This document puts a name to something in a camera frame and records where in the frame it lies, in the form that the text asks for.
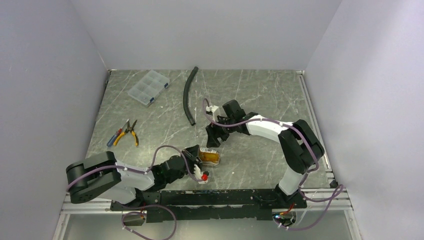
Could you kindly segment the printed glasses pouch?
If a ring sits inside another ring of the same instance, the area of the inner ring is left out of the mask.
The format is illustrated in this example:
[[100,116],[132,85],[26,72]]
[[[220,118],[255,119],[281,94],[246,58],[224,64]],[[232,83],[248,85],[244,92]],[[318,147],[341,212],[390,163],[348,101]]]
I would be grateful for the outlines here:
[[200,147],[198,157],[203,165],[217,166],[220,163],[221,154],[215,149]]

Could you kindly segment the orange transparent safety glasses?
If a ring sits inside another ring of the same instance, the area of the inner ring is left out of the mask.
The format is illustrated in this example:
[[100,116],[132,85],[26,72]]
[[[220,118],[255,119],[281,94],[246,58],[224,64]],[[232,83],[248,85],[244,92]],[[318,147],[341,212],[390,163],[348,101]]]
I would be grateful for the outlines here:
[[201,152],[199,158],[204,165],[215,166],[220,162],[220,155],[213,152]]

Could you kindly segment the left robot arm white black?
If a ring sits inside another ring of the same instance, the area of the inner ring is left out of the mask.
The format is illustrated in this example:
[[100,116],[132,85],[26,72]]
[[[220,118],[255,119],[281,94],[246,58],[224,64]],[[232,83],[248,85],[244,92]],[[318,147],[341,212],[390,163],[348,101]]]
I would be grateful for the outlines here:
[[105,151],[66,168],[66,191],[73,204],[102,198],[137,210],[143,204],[144,192],[162,190],[184,176],[206,184],[210,174],[203,170],[198,150],[198,145],[179,150],[178,155],[149,167],[128,165],[117,160],[112,151]]

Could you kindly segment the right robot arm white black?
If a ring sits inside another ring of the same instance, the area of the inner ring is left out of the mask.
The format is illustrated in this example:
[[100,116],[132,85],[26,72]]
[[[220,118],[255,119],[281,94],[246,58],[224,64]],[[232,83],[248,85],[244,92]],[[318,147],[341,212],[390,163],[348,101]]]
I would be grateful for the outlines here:
[[235,99],[221,107],[225,115],[221,115],[221,108],[211,105],[206,98],[203,99],[202,108],[210,121],[205,128],[209,148],[220,147],[234,132],[259,136],[280,144],[288,165],[276,186],[275,202],[280,207],[286,208],[293,203],[294,195],[299,193],[307,175],[319,169],[319,159],[325,150],[305,120],[284,122],[256,112],[246,113]]

